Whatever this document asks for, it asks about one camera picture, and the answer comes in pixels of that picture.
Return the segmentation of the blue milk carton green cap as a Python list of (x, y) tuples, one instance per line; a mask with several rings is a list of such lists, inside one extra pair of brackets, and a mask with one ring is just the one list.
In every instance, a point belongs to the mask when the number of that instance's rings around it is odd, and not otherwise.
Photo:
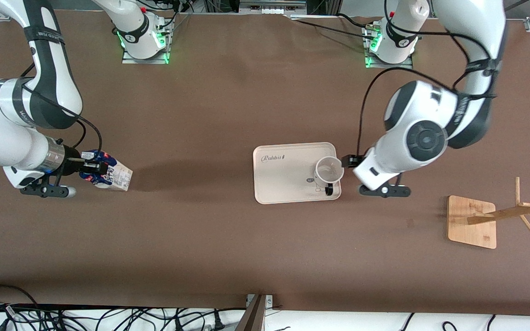
[(80, 178), (90, 182), (95, 187), (105, 190), (127, 191), (130, 186), (132, 170), (120, 163), (110, 154), (91, 149), (81, 153), (83, 159), (93, 159), (99, 163), (107, 165), (107, 173), (99, 174), (92, 171), (80, 171)]

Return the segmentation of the white mug black handle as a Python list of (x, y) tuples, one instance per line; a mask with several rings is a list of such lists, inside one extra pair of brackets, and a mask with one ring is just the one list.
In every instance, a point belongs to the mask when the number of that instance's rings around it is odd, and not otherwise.
[(326, 196), (334, 193), (334, 187), (344, 176), (341, 160), (333, 156), (322, 157), (315, 165), (314, 180)]

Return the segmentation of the cream tray rabbit print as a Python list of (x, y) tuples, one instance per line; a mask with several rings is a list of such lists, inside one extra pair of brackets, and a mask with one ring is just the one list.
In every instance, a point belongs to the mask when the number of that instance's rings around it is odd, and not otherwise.
[(253, 151), (255, 199), (262, 205), (336, 200), (341, 184), (326, 196), (314, 180), (314, 168), (322, 157), (336, 157), (328, 142), (262, 145)]

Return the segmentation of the wooden mug tree rack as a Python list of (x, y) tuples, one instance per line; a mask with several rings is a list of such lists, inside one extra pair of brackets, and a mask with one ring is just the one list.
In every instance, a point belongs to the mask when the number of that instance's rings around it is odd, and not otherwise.
[(530, 202), (521, 199), (521, 178), (515, 178), (515, 205), (507, 209), (497, 209), (494, 203), (470, 199), (456, 195), (447, 198), (446, 223), (447, 239), (457, 243), (496, 249), (497, 222), (510, 218), (520, 218), (530, 232)]

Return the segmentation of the grey power strip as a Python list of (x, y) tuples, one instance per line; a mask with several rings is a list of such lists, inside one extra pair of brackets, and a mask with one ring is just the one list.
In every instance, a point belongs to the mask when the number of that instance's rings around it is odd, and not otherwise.
[(306, 0), (239, 0), (242, 14), (307, 15)]

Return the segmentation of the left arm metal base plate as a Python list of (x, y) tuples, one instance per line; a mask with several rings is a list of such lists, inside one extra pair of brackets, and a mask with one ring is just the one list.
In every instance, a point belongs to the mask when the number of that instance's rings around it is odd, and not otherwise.
[(370, 39), (363, 39), (365, 65), (367, 68), (412, 68), (412, 54), (414, 46), (408, 47), (408, 54), (404, 58), (401, 48), (395, 46), (395, 43), (383, 35), (384, 29), (381, 21), (367, 23), (362, 28), (364, 36), (370, 36)]

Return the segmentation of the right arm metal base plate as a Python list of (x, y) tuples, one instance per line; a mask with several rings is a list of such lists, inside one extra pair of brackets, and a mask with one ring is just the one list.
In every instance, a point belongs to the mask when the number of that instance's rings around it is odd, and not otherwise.
[(151, 12), (143, 15), (145, 22), (137, 31), (117, 32), (123, 48), (122, 62), (169, 63), (174, 23)]

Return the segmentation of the aluminium post with bracket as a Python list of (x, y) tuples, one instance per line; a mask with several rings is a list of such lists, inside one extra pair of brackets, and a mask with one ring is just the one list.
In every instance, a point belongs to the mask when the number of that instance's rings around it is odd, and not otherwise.
[(265, 311), (273, 307), (272, 295), (248, 295), (248, 306), (234, 331), (264, 331)]

